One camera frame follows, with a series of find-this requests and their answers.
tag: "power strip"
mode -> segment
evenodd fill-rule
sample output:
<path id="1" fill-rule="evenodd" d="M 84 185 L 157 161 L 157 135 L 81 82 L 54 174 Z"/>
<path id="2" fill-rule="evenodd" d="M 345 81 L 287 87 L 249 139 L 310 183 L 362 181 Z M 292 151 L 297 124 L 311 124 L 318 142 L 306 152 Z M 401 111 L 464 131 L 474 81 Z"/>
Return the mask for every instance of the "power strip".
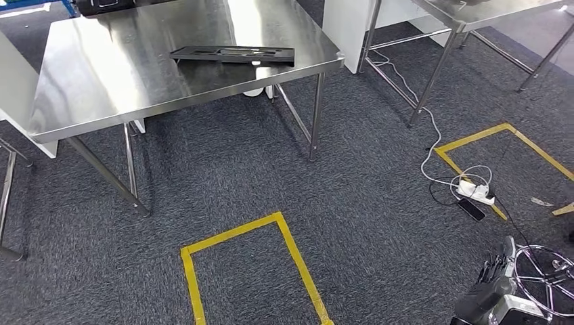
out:
<path id="1" fill-rule="evenodd" d="M 479 185 L 477 187 L 473 183 L 461 179 L 460 182 L 458 183 L 458 188 L 456 189 L 456 192 L 460 195 L 466 196 L 467 198 L 471 198 L 486 205 L 494 204 L 494 198 L 486 197 L 486 195 L 488 194 L 488 186 Z"/>

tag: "metal frame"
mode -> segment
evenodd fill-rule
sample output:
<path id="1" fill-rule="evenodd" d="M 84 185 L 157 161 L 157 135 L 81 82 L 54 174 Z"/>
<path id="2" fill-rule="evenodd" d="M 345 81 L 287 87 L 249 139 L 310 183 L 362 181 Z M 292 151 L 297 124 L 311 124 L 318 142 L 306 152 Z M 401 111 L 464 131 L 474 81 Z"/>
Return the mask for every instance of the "metal frame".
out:
<path id="1" fill-rule="evenodd" d="M 530 264 L 532 264 L 532 266 L 534 267 L 534 270 L 536 270 L 537 276 L 522 276 L 520 275 L 520 272 L 516 267 L 513 273 L 516 285 L 530 300 L 532 300 L 540 309 L 542 309 L 547 313 L 548 321 L 552 320 L 552 316 L 565 317 L 565 318 L 574 317 L 574 313 L 559 313 L 554 310 L 554 292 L 560 292 L 574 301 L 574 293 L 572 293 L 565 286 L 562 285 L 564 283 L 574 282 L 574 274 L 572 274 L 572 272 L 574 272 L 574 262 L 544 246 L 540 245 L 530 245 L 530 246 L 517 245 L 517 246 L 518 250 L 516 252 L 516 261 L 518 261 L 518 258 L 522 254 L 524 254 L 524 256 L 526 256 Z M 533 256 L 534 251 L 542 251 L 555 258 L 556 260 L 554 260 L 553 266 L 556 269 L 556 271 L 552 274 L 545 273 L 542 267 L 538 264 L 536 256 Z M 546 304 L 538 301 L 529 292 L 528 288 L 525 286 L 526 282 L 543 284 L 546 287 Z"/>
<path id="2" fill-rule="evenodd" d="M 393 88 L 393 90 L 395 90 L 413 108 L 414 111 L 413 111 L 413 113 L 410 117 L 409 123 L 408 123 L 409 127 L 412 127 L 413 125 L 415 125 L 418 122 L 418 119 L 420 118 L 420 113 L 424 110 L 424 105 L 427 103 L 429 97 L 431 96 L 430 95 L 431 91 L 433 89 L 435 82 L 439 78 L 441 70 L 445 65 L 445 61 L 446 61 L 449 53 L 451 52 L 451 50 L 454 48 L 454 45 L 456 44 L 460 35 L 462 35 L 462 44 L 461 44 L 460 48 L 463 48 L 464 46 L 466 46 L 466 41 L 468 39 L 468 36 L 472 35 L 472 36 L 476 37 L 478 40 L 480 40 L 481 42 L 483 42 L 484 44 L 486 44 L 488 47 L 492 48 L 494 51 L 499 53 L 502 57 L 506 58 L 509 62 L 512 62 L 514 65 L 518 66 L 524 72 L 528 73 L 529 74 L 528 79 L 526 79 L 526 81 L 518 89 L 518 92 L 521 92 L 521 91 L 526 90 L 526 88 L 528 87 L 528 85 L 530 85 L 532 80 L 536 79 L 538 77 L 538 75 L 540 74 L 540 71 L 548 65 L 550 60 L 564 46 L 564 44 L 566 44 L 566 42 L 568 41 L 568 38 L 574 33 L 574 24 L 573 24 L 572 27 L 570 27 L 570 29 L 564 34 L 564 36 L 560 39 L 560 41 L 556 44 L 556 46 L 554 46 L 554 48 L 552 48 L 550 53 L 542 60 L 542 62 L 539 64 L 539 66 L 536 69 L 530 68 L 528 65 L 522 63 L 520 60 L 516 59 L 515 57 L 513 57 L 509 53 L 500 49 L 497 45 L 495 45 L 494 43 L 489 41 L 486 37 L 479 34 L 475 30 L 471 30 L 469 32 L 461 32 L 462 28 L 458 28 L 457 30 L 453 30 L 451 28 L 445 28 L 445 29 L 437 30 L 435 32 L 429 32 L 426 34 L 415 35 L 413 37 L 406 37 L 404 39 L 398 39 L 398 40 L 386 42 L 383 44 L 372 45 L 374 31 L 376 28 L 376 21 L 378 18 L 378 13 L 380 11 L 381 3 L 382 3 L 382 0 L 376 0 L 376 2 L 375 2 L 375 6 L 373 9 L 371 22 L 370 22 L 370 29 L 367 33 L 367 40 L 365 42 L 365 46 L 363 47 L 363 53 L 361 55 L 361 61 L 359 62 L 358 71 L 363 72 L 363 64 L 364 64 L 364 62 L 367 62 Z M 389 78 L 377 65 L 375 65 L 375 63 L 373 63 L 373 61 L 371 59 L 369 59 L 369 51 L 372 51 L 375 49 L 382 49 L 384 47 L 388 47 L 388 46 L 392 46 L 392 45 L 396 45 L 396 44 L 401 44 L 401 43 L 406 43 L 406 42 L 414 41 L 416 39 L 422 39 L 425 37 L 431 37 L 431 36 L 440 35 L 440 34 L 448 33 L 448 32 L 451 32 L 451 34 L 449 36 L 449 39 L 447 40 L 447 43 L 445 44 L 443 54 L 441 55 L 439 61 L 437 62 L 437 65 L 435 66 L 433 74 L 430 76 L 430 79 L 428 80 L 428 83 L 426 84 L 426 87 L 424 88 L 424 91 L 423 91 L 422 95 L 420 96 L 420 100 L 418 102 L 416 101 L 416 99 L 412 99 L 391 78 Z"/>
<path id="3" fill-rule="evenodd" d="M 317 154 L 317 147 L 319 142 L 319 128 L 320 128 L 320 120 L 321 120 L 321 112 L 323 106 L 323 88 L 325 85 L 325 73 L 319 73 L 317 75 L 317 86 L 315 88 L 315 105 L 313 109 L 313 124 L 311 126 L 311 132 L 307 129 L 304 122 L 301 120 L 301 117 L 295 110 L 295 107 L 285 94 L 283 87 L 280 84 L 274 85 L 273 87 L 276 88 L 287 103 L 289 107 L 289 111 L 295 118 L 297 125 L 305 134 L 305 138 L 310 144 L 309 148 L 309 160 L 315 161 L 316 154 Z M 109 170 L 103 162 L 80 140 L 79 137 L 69 137 L 66 141 L 74 147 L 76 151 L 78 151 L 85 160 L 90 163 L 108 183 L 110 183 L 118 192 L 119 194 L 127 200 L 133 207 L 137 210 L 137 212 L 141 213 L 144 216 L 150 214 L 149 210 L 138 200 L 137 198 L 137 182 L 135 177 L 135 167 L 133 163 L 133 149 L 131 145 L 131 135 L 130 135 L 130 128 L 135 132 L 136 127 L 133 127 L 130 123 L 124 123 L 123 131 L 124 131 L 124 138 L 126 143 L 126 155 L 127 155 L 127 166 L 128 166 L 128 173 L 129 173 L 129 185 L 130 188 L 128 189 L 124 183 L 116 175 L 113 174 L 111 170 Z"/>
<path id="4" fill-rule="evenodd" d="M 150 214 L 149 210 L 137 199 L 137 182 L 135 180 L 135 168 L 133 164 L 133 154 L 131 147 L 131 136 L 129 134 L 129 123 L 124 124 L 124 137 L 126 141 L 126 155 L 129 173 L 130 189 L 116 175 L 109 170 L 103 162 L 80 140 L 79 137 L 69 137 L 66 141 L 78 151 L 85 160 L 90 163 L 108 183 L 110 183 L 119 194 L 127 200 L 136 210 L 144 216 Z"/>
<path id="5" fill-rule="evenodd" d="M 319 128 L 320 128 L 320 121 L 321 121 L 321 112 L 323 108 L 323 88 L 325 87 L 325 73 L 319 73 L 317 75 L 317 86 L 315 87 L 315 104 L 313 109 L 313 124 L 311 126 L 311 132 L 305 126 L 303 120 L 295 110 L 293 103 L 287 97 L 287 94 L 283 90 L 281 84 L 277 84 L 273 86 L 277 89 L 278 93 L 281 95 L 287 107 L 289 107 L 289 111 L 295 118 L 297 125 L 305 135 L 305 138 L 309 142 L 309 160 L 315 161 L 317 159 L 317 147 L 319 142 Z"/>
<path id="6" fill-rule="evenodd" d="M 2 246 L 4 239 L 4 231 L 6 226 L 6 214 L 8 209 L 8 199 L 10 197 L 10 190 L 12 189 L 12 180 L 14 178 L 14 167 L 16 166 L 16 158 L 20 156 L 26 162 L 26 166 L 32 166 L 32 162 L 28 160 L 18 150 L 14 149 L 9 143 L 0 138 L 0 147 L 8 152 L 8 167 L 6 168 L 6 176 L 4 178 L 4 188 L 2 190 L 2 198 L 0 199 L 0 254 L 7 257 L 10 261 L 20 261 L 24 258 L 22 253 L 11 250 L 10 248 Z"/>

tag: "white cable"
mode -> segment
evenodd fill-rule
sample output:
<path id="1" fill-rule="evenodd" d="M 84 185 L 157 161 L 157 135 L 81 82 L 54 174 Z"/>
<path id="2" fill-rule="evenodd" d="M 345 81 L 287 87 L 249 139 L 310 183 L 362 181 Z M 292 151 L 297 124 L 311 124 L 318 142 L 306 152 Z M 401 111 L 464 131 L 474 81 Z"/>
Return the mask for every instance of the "white cable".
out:
<path id="1" fill-rule="evenodd" d="M 417 102 L 419 102 L 418 96 L 417 96 L 416 93 L 409 87 L 409 85 L 407 84 L 407 81 L 405 80 L 405 77 L 403 77 L 403 75 L 402 75 L 401 73 L 399 73 L 399 71 L 397 70 L 397 67 L 395 66 L 395 64 L 391 62 L 391 59 L 389 59 L 388 57 L 386 57 L 385 55 L 383 55 L 382 53 L 380 53 L 380 52 L 377 51 L 377 50 L 374 50 L 374 52 L 377 53 L 378 55 L 380 55 L 381 57 L 383 57 L 383 58 L 386 60 L 386 61 L 382 61 L 382 62 L 374 62 L 374 64 L 375 64 L 376 66 L 384 66 L 384 65 L 387 65 L 387 64 L 390 65 L 390 66 L 392 66 L 392 67 L 393 67 L 393 70 L 395 71 L 395 73 L 397 74 L 397 76 L 399 76 L 399 77 L 401 78 L 401 80 L 403 81 L 403 85 L 405 85 L 405 87 L 408 89 L 408 91 L 414 96 L 414 99 L 415 99 Z M 481 179 L 482 181 L 484 181 L 484 182 L 485 182 L 485 185 L 486 185 L 486 187 L 487 187 L 487 193 L 488 193 L 488 191 L 489 191 L 489 189 L 490 189 L 490 182 L 492 181 L 492 170 L 491 170 L 488 166 L 485 166 L 485 165 L 476 165 L 476 166 L 472 166 L 472 167 L 467 168 L 467 169 L 464 170 L 461 174 L 455 176 L 455 177 L 450 181 L 450 183 L 447 183 L 446 181 L 441 181 L 441 180 L 438 180 L 438 179 L 434 179 L 434 178 L 428 176 L 428 175 L 424 172 L 424 164 L 426 164 L 426 163 L 428 162 L 428 160 L 431 159 L 431 158 L 430 158 L 430 157 L 431 157 L 431 154 L 433 154 L 433 151 L 435 150 L 435 147 L 436 147 L 437 144 L 439 144 L 439 142 L 442 140 L 443 136 L 442 136 L 441 131 L 439 130 L 439 128 L 438 128 L 438 126 L 437 126 L 437 123 L 436 123 L 436 121 L 435 121 L 435 116 L 433 115 L 433 113 L 432 113 L 430 110 L 426 109 L 425 107 L 423 107 L 422 109 L 430 115 L 430 120 L 433 122 L 433 127 L 435 128 L 435 131 L 437 132 L 437 135 L 439 136 L 439 138 L 438 138 L 438 139 L 436 140 L 436 142 L 433 143 L 433 145 L 430 147 L 430 150 L 428 151 L 428 155 L 426 156 L 426 159 L 424 159 L 424 161 L 420 164 L 420 171 L 421 171 L 421 173 L 422 173 L 426 178 L 428 178 L 428 179 L 431 180 L 431 181 L 448 185 L 449 188 L 450 188 L 451 193 L 452 193 L 458 200 L 460 200 L 460 198 L 459 198 L 456 194 L 454 194 L 454 191 L 453 191 L 452 188 L 453 188 L 453 187 L 459 188 L 459 185 L 454 184 L 454 181 L 455 181 L 456 179 L 459 179 L 459 182 L 460 182 L 460 179 L 463 178 L 463 177 L 466 177 L 466 176 L 478 177 L 479 179 Z M 481 168 L 481 167 L 488 169 L 488 172 L 489 172 L 488 181 L 487 181 L 486 179 L 484 179 L 483 177 L 478 176 L 478 175 L 476 175 L 476 174 L 467 174 L 467 173 L 466 173 L 466 172 L 468 172 L 468 171 L 471 170 L 471 169 Z"/>

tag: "white panel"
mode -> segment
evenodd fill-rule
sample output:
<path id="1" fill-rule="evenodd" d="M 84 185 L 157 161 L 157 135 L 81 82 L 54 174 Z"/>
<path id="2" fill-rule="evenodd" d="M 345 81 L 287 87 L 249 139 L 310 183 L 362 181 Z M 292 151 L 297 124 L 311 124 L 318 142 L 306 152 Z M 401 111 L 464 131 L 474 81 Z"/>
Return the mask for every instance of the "white panel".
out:
<path id="1" fill-rule="evenodd" d="M 323 31 L 345 54 L 345 66 L 352 73 L 357 73 L 371 8 L 365 0 L 325 0 Z"/>
<path id="2" fill-rule="evenodd" d="M 2 32 L 0 49 L 0 115 L 46 155 L 55 158 L 58 142 L 38 144 L 26 132 L 38 74 Z"/>
<path id="3" fill-rule="evenodd" d="M 409 21 L 413 26 L 418 28 L 423 33 L 430 33 L 436 30 L 441 30 L 447 28 L 442 22 L 432 16 L 424 16 Z M 445 47 L 447 43 L 450 32 L 444 34 L 432 36 L 431 39 L 438 43 L 440 46 Z"/>
<path id="4" fill-rule="evenodd" d="M 371 0 L 371 3 L 370 12 L 373 10 L 375 1 Z M 380 4 L 376 27 L 390 26 L 427 15 L 426 11 L 420 9 L 410 0 L 383 0 Z M 367 22 L 365 30 L 369 30 L 369 27 L 370 22 Z"/>

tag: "black cable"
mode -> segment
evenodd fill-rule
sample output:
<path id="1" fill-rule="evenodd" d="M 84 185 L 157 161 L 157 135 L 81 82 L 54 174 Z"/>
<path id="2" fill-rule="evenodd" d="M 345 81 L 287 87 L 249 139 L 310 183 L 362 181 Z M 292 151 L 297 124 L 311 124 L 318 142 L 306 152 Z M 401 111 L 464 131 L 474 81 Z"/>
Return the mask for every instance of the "black cable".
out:
<path id="1" fill-rule="evenodd" d="M 508 212 L 508 210 L 506 209 L 506 207 L 504 206 L 504 204 L 502 203 L 502 201 L 500 200 L 500 198 L 498 196 L 496 196 L 497 201 L 500 203 L 500 206 L 504 209 L 504 212 L 506 212 L 506 215 L 508 216 L 510 222 L 512 223 L 512 225 L 514 226 L 514 228 L 518 231 L 518 233 L 522 236 L 522 238 L 524 239 L 524 241 L 526 242 L 526 245 L 530 248 L 530 242 L 528 241 L 528 238 L 526 238 L 526 236 L 524 235 L 524 233 L 522 233 L 522 231 L 518 228 L 518 226 L 514 223 L 514 219 L 510 216 L 510 213 Z M 534 251 L 530 248 L 530 251 L 532 252 L 532 257 L 534 258 L 534 260 L 536 261 L 536 263 L 538 264 L 538 267 L 540 267 L 541 271 L 542 270 L 542 264 L 540 263 L 540 261 L 538 261 L 538 258 L 536 257 L 536 254 L 534 253 Z"/>
<path id="2" fill-rule="evenodd" d="M 452 177 L 451 177 L 451 176 L 437 177 L 437 178 L 435 178 L 435 179 L 453 179 L 453 177 L 455 177 L 455 176 L 452 176 Z M 444 203 L 444 202 L 441 202 L 441 201 L 437 200 L 437 198 L 435 197 L 435 193 L 433 193 L 433 184 L 436 184 L 436 183 L 437 183 L 437 182 L 435 182 L 435 181 L 430 181 L 430 184 L 428 185 L 428 191 L 430 192 L 430 196 L 433 197 L 433 200 L 435 200 L 435 202 L 439 203 L 440 205 L 446 205 L 446 206 L 448 206 L 448 207 L 450 207 L 450 206 L 455 205 L 455 204 L 458 203 L 458 200 L 455 201 L 455 202 L 453 202 L 453 203 Z"/>

